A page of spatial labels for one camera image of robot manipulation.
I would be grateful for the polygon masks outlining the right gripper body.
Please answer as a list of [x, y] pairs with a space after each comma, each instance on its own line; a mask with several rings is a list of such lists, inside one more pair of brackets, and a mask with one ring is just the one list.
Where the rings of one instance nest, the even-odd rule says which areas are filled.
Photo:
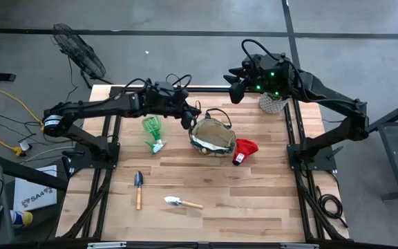
[[270, 55], [252, 55], [252, 60], [246, 57], [242, 66], [246, 73], [238, 76], [243, 81], [231, 84], [229, 96], [231, 102], [238, 104], [245, 96], [246, 90], [263, 94], [264, 92], [279, 92], [282, 98], [289, 98], [289, 64], [285, 53], [273, 53]]

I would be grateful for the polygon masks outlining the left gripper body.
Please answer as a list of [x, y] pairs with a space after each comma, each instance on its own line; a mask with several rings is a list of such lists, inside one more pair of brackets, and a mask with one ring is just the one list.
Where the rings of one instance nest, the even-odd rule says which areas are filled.
[[172, 116], [175, 119], [180, 119], [183, 129], [190, 129], [191, 122], [193, 121], [191, 107], [186, 101], [188, 96], [189, 94], [186, 90], [181, 90], [176, 91], [171, 98]]

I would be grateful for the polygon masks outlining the beige gardening bag green trim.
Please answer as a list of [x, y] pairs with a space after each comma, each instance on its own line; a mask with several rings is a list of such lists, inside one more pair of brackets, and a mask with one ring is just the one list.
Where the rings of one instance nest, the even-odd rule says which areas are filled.
[[[211, 117], [212, 111], [219, 111], [225, 115], [228, 123]], [[233, 154], [236, 148], [236, 133], [232, 130], [232, 123], [225, 111], [219, 108], [211, 108], [205, 111], [201, 120], [194, 120], [189, 129], [190, 143], [201, 154], [202, 148], [208, 150], [206, 156], [225, 157]]]

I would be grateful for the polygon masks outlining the green plastic spray bottle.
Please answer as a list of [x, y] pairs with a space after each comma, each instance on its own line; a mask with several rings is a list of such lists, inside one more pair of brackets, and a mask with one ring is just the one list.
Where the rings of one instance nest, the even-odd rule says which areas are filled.
[[151, 153], [158, 153], [164, 146], [165, 141], [162, 140], [160, 130], [162, 128], [162, 123], [157, 116], [149, 116], [142, 120], [142, 126], [144, 130], [153, 136], [154, 141], [145, 143], [150, 147]]

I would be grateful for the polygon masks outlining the red gardening gloves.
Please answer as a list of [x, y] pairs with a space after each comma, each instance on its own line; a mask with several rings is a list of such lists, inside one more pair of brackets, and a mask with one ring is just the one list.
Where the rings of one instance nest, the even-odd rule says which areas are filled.
[[236, 140], [236, 150], [233, 155], [232, 163], [239, 166], [244, 163], [248, 157], [258, 151], [258, 145], [247, 139], [238, 138]]

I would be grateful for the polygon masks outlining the silver blade trowel wooden handle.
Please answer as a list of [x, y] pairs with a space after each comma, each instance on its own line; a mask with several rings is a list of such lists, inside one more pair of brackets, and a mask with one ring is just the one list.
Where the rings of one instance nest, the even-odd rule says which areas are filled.
[[175, 206], [185, 206], [189, 208], [196, 208], [196, 209], [203, 209], [203, 205], [196, 204], [196, 203], [191, 203], [188, 201], [183, 201], [181, 198], [176, 197], [176, 196], [166, 196], [164, 197], [164, 201], [168, 203], [169, 205], [175, 205]]

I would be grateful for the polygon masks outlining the dark blade trowel wooden handle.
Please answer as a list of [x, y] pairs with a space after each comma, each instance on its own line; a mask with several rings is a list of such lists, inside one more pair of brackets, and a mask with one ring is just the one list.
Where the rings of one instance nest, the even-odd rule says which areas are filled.
[[144, 184], [144, 178], [141, 171], [137, 171], [134, 178], [134, 186], [137, 188], [136, 192], [136, 210], [142, 209], [142, 186]]

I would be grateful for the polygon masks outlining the succulent in white patterned pot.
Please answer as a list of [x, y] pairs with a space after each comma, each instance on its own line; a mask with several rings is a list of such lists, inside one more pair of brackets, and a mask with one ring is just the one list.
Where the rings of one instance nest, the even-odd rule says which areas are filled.
[[279, 92], [264, 92], [259, 99], [259, 107], [269, 114], [280, 113], [287, 103], [288, 99], [282, 98]]

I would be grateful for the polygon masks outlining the black floor fan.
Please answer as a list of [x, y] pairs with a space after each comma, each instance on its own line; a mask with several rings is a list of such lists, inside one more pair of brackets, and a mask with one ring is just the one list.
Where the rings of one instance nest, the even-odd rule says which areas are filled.
[[52, 35], [60, 51], [79, 67], [80, 74], [89, 89], [92, 89], [92, 85], [88, 82], [87, 76], [92, 80], [112, 84], [104, 79], [106, 69], [94, 49], [75, 34], [70, 26], [54, 24]]

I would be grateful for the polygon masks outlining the white printed cardboard box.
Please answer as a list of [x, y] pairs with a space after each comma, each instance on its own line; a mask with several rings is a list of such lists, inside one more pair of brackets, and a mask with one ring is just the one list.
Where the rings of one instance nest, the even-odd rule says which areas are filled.
[[57, 204], [56, 189], [22, 178], [15, 179], [14, 211], [31, 211], [54, 204]]

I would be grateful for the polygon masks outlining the yellow white blue object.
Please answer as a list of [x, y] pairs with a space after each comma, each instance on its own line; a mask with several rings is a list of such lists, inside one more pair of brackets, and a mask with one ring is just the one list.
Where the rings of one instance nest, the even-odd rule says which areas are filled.
[[10, 211], [13, 228], [24, 228], [32, 223], [33, 215], [28, 211]]

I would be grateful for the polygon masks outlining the black aluminium table frame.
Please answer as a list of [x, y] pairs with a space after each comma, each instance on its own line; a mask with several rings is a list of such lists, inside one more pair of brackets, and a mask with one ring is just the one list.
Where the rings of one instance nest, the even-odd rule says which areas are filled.
[[[118, 138], [120, 155], [106, 195], [103, 222], [94, 214], [87, 233], [103, 240], [302, 242], [325, 237], [309, 205], [303, 204], [290, 169], [287, 146], [300, 130], [317, 136], [324, 128], [316, 104], [290, 103], [278, 114], [263, 113], [258, 95], [248, 93], [232, 104], [219, 86], [195, 86], [189, 103], [203, 110], [219, 108], [229, 116], [239, 138], [258, 145], [242, 165], [230, 157], [213, 157], [194, 149], [178, 120], [162, 120], [162, 151], [151, 154], [151, 137], [138, 119], [124, 119]], [[134, 178], [141, 171], [142, 209], [136, 210]], [[166, 196], [203, 205], [203, 209], [169, 205]]]

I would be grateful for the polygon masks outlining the silver aluminium bracket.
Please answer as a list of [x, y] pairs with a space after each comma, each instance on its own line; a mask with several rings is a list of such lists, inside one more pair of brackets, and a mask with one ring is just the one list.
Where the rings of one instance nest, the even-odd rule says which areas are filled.
[[319, 245], [311, 243], [282, 243], [280, 249], [320, 249]]
[[89, 243], [86, 249], [121, 249], [127, 248], [125, 241], [103, 241], [96, 243]]

